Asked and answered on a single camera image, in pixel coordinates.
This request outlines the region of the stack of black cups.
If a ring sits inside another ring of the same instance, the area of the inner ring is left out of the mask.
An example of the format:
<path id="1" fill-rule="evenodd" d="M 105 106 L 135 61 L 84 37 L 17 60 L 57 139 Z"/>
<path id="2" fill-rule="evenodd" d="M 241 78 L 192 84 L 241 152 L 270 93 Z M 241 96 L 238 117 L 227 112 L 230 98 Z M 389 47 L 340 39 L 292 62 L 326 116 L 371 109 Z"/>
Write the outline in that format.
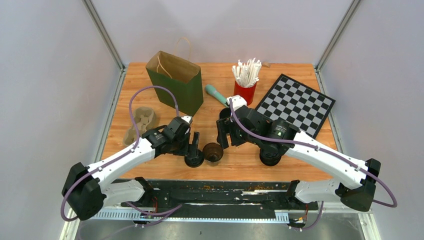
<path id="1" fill-rule="evenodd" d="M 231 109 L 229 107 L 226 107 L 220 111 L 219 120 L 225 122 L 231 118 L 231 114 Z"/>

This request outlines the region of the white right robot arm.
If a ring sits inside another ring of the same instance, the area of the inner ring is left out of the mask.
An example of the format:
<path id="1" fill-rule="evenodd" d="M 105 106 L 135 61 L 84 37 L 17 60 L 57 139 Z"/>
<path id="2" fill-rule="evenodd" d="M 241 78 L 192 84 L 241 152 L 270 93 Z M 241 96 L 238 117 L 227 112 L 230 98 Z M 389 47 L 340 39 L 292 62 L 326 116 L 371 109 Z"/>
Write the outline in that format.
<path id="1" fill-rule="evenodd" d="M 375 178 L 381 163 L 370 158 L 360 160 L 318 142 L 303 130 L 282 119 L 269 121 L 261 113 L 243 106 L 219 114 L 217 142 L 222 149 L 250 143 L 259 148 L 259 159 L 266 166 L 277 165 L 283 156 L 306 162 L 331 175 L 330 180 L 307 182 L 293 180 L 285 195 L 286 204 L 298 209 L 315 201 L 337 202 L 360 212 L 370 210 L 376 191 Z"/>

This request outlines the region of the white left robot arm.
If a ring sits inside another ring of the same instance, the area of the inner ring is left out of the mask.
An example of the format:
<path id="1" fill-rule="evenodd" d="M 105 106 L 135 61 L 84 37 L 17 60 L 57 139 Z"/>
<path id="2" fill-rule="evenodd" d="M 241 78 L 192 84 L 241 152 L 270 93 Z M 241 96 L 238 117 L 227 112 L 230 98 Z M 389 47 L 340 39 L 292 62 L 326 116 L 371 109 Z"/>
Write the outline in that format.
<path id="1" fill-rule="evenodd" d="M 73 165 L 61 194 L 81 221 L 88 220 L 102 208 L 123 202 L 149 206 L 152 187 L 142 177 L 118 181 L 124 173 L 161 155 L 183 156 L 187 166 L 200 166 L 204 157 L 198 148 L 199 132 L 190 140 L 191 116 L 177 116 L 168 125 L 143 133 L 134 143 L 114 155 L 88 166 Z"/>

